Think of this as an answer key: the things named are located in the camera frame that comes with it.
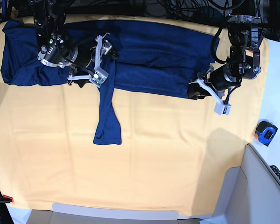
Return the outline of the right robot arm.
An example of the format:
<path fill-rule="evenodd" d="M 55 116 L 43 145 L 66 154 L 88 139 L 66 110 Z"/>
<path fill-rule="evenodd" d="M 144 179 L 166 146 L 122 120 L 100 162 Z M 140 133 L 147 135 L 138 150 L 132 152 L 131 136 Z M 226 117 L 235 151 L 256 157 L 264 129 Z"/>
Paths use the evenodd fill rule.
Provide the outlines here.
<path fill-rule="evenodd" d="M 89 41 L 83 37 L 73 42 L 72 35 L 63 27 L 65 11 L 73 0 L 29 0 L 28 6 L 34 13 L 35 33 L 38 45 L 37 59 L 48 67 L 87 68 L 92 62 L 101 62 L 103 55 L 117 60 L 119 54 L 113 45 L 102 36 L 102 43 L 91 48 L 82 45 Z"/>

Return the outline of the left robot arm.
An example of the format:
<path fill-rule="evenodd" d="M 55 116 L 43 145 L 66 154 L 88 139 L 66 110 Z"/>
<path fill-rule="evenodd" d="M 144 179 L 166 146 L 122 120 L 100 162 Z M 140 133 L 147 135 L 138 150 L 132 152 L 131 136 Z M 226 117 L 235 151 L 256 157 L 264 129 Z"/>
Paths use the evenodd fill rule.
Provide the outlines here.
<path fill-rule="evenodd" d="M 225 90 L 228 94 L 223 103 L 229 102 L 235 88 L 241 86 L 243 79 L 254 79 L 261 72 L 260 44 L 265 32 L 259 32 L 258 23 L 251 15 L 229 15 L 212 39 L 210 52 L 213 59 L 222 66 L 209 68 L 205 73 L 198 73 L 197 79 L 189 80 L 187 97 L 192 100 L 204 99 L 214 91 L 222 99 Z M 215 52 L 215 43 L 224 27 L 228 29 L 231 43 L 230 55 L 221 60 Z"/>

